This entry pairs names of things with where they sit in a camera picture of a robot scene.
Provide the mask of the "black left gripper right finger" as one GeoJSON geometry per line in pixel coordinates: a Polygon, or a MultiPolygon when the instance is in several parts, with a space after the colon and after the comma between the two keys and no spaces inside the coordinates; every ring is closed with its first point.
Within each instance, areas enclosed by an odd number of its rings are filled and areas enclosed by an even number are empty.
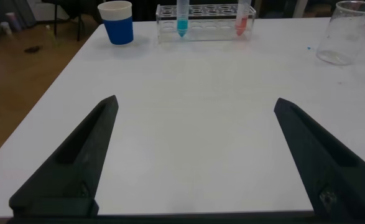
{"type": "Polygon", "coordinates": [[[279,98],[274,113],[315,214],[365,220],[365,162],[296,104],[279,98]]]}

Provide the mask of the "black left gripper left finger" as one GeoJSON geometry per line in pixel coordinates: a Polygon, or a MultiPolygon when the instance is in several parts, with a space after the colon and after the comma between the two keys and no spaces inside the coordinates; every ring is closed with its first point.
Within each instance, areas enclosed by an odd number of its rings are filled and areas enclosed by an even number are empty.
{"type": "Polygon", "coordinates": [[[15,217],[93,217],[104,160],[118,113],[101,100],[9,199],[15,217]]]}

